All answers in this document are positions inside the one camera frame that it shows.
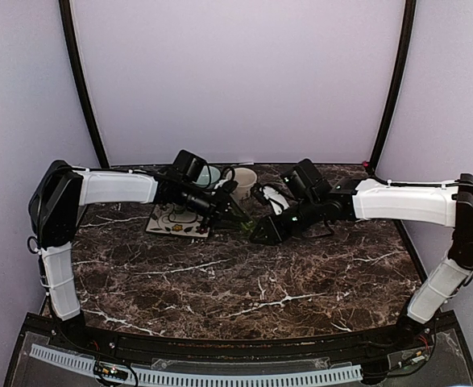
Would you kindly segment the green weekly pill organizer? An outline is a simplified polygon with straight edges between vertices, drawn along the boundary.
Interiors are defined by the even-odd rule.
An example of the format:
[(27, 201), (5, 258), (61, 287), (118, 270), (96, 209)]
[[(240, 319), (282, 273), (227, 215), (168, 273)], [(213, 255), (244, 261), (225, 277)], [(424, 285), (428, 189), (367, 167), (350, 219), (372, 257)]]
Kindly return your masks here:
[(239, 224), (239, 229), (244, 235), (251, 235), (252, 232), (255, 230), (256, 223), (254, 220), (249, 220), (245, 222), (241, 222)]

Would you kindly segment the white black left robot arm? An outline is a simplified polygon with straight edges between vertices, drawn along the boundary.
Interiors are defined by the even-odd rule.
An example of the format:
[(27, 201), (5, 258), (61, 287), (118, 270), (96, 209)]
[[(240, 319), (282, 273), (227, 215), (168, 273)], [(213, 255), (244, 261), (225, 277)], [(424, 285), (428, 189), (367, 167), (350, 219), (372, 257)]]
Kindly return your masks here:
[(96, 203), (136, 202), (176, 204), (201, 217), (201, 231), (221, 222), (250, 220), (232, 194), (238, 183), (230, 177), (215, 188), (196, 185), (205, 159), (186, 150), (157, 172), (86, 169), (55, 160), (44, 174), (28, 204), (33, 235), (27, 241), (39, 255), (44, 288), (56, 317), (67, 321), (61, 339), (75, 352), (92, 344), (91, 332), (70, 320), (81, 312), (72, 269), (72, 242), (77, 233), (78, 211)]

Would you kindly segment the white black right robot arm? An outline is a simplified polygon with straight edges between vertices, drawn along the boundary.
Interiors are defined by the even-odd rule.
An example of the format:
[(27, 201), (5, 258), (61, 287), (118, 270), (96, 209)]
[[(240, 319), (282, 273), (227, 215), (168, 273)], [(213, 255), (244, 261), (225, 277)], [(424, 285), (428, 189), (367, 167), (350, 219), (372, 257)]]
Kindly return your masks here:
[(294, 197), (290, 206), (270, 185), (253, 188), (274, 213), (261, 218), (250, 240), (277, 245), (300, 236), (323, 222), (393, 219), (434, 223), (453, 230), (452, 242), (442, 262), (410, 298), (389, 342), (405, 350), (421, 335), (421, 327), (473, 277), (473, 175), (455, 181), (399, 182), (378, 177), (344, 178), (331, 185), (309, 159), (283, 173), (281, 180)]

